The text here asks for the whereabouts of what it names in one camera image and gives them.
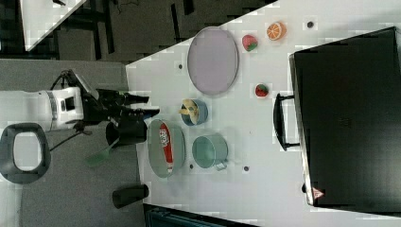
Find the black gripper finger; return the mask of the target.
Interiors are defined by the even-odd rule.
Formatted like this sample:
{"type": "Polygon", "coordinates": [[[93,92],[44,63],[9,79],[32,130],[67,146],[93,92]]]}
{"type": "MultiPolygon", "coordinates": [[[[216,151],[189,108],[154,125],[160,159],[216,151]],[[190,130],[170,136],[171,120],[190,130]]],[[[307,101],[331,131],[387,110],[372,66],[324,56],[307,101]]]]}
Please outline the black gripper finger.
{"type": "Polygon", "coordinates": [[[137,96],[131,94],[125,95],[126,104],[148,103],[148,100],[149,100],[148,96],[137,96]]]}
{"type": "Polygon", "coordinates": [[[159,109],[131,109],[129,115],[141,117],[143,119],[151,118],[160,112],[159,109]]]}

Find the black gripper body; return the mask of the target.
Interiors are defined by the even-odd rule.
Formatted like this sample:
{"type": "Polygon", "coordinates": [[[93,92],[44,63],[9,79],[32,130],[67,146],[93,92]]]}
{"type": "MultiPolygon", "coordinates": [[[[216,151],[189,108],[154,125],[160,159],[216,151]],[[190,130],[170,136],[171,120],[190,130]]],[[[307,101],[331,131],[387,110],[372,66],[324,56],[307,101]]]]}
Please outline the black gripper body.
{"type": "Polygon", "coordinates": [[[110,116],[118,116],[124,106],[129,104],[129,93],[115,90],[97,89],[98,98],[88,92],[82,92],[84,126],[97,125],[110,116]]]}

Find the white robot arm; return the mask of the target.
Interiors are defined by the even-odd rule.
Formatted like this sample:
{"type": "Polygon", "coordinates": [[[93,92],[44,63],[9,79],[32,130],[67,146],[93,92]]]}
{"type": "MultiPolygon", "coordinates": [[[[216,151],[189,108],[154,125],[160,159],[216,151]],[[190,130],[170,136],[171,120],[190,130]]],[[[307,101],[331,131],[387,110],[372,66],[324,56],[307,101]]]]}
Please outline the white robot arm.
{"type": "Polygon", "coordinates": [[[108,147],[92,156],[88,164],[95,166],[106,159],[111,149],[134,145],[147,140],[147,118],[158,109],[131,109],[131,104],[146,103],[146,96],[99,89],[94,93],[78,87],[53,91],[1,93],[1,176],[11,183],[33,183],[46,173],[51,163],[52,148],[45,134],[49,131],[73,129],[84,133],[87,126],[108,123],[108,147]],[[41,161],[30,170],[16,165],[17,137],[31,134],[37,139],[41,161]]]}

